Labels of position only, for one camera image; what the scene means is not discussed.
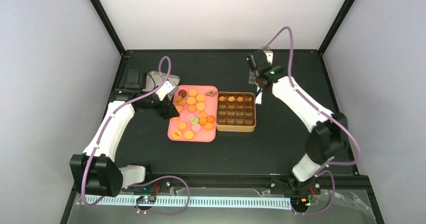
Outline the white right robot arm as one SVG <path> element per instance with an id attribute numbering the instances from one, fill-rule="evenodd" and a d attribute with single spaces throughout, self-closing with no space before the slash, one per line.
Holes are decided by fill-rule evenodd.
<path id="1" fill-rule="evenodd" d="M 345 150 L 343 128 L 347 119 L 342 113 L 334 114 L 316 102 L 282 66 L 273 66 L 272 60 L 273 53 L 262 50 L 246 58 L 260 89 L 272 93 L 285 103 L 309 132 L 305 154 L 292 168 L 292 175 L 286 179 L 287 189 L 292 193 L 300 193 L 305 189 L 307 180 Z"/>

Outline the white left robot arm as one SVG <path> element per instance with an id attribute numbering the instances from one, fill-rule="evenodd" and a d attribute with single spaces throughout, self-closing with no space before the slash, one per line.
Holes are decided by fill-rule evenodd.
<path id="1" fill-rule="evenodd" d="M 125 128 L 135 113 L 153 109 L 163 119 L 179 116 L 172 103 L 180 77 L 158 71 L 129 70 L 126 79 L 109 96 L 101 126 L 82 154 L 70 159 L 70 169 L 81 195 L 116 197 L 123 188 L 145 181 L 148 167 L 115 164 Z"/>

